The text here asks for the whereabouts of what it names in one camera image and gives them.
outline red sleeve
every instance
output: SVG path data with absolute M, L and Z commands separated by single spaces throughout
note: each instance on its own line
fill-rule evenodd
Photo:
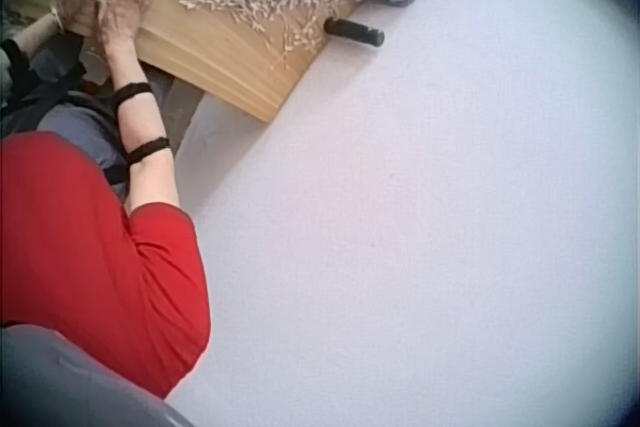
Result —
M 159 350 L 170 343 L 192 367 L 210 334 L 209 302 L 196 232 L 189 216 L 163 203 L 145 204 L 129 216 L 129 232 L 143 263 L 147 318 L 165 326 Z

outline wooden table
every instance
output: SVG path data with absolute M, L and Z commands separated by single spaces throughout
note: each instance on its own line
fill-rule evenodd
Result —
M 8 0 L 11 9 L 36 18 L 52 0 Z M 351 5 L 344 6 L 344 14 Z M 288 22 L 306 19 L 294 12 Z M 90 35 L 92 17 L 70 30 Z M 266 26 L 273 44 L 227 12 L 186 10 L 175 0 L 154 0 L 136 41 L 140 59 L 225 100 L 263 121 L 271 121 L 320 52 L 283 52 L 284 21 Z

